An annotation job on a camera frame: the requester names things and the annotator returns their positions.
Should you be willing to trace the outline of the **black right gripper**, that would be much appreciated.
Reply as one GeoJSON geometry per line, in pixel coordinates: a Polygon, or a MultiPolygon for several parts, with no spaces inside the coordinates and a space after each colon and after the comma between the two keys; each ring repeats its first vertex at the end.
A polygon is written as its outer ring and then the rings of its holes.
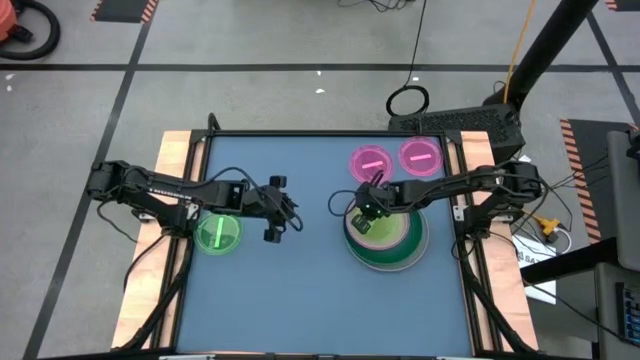
{"type": "Polygon", "coordinates": [[[378,170],[369,181],[363,182],[355,192],[354,207],[359,210],[351,220],[351,225],[360,233],[366,234],[374,221],[389,217],[395,204],[396,194],[383,183],[383,170],[378,170]]]}

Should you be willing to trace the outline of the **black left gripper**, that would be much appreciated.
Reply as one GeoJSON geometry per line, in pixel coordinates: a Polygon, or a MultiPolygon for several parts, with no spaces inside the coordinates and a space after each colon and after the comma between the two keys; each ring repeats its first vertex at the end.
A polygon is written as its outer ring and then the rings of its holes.
{"type": "Polygon", "coordinates": [[[283,200],[293,210],[297,204],[287,194],[281,191],[287,184],[287,178],[274,175],[269,178],[269,184],[254,187],[246,193],[246,216],[264,219],[268,228],[264,231],[264,240],[270,243],[280,243],[286,225],[294,226],[294,214],[282,209],[283,200]]]}

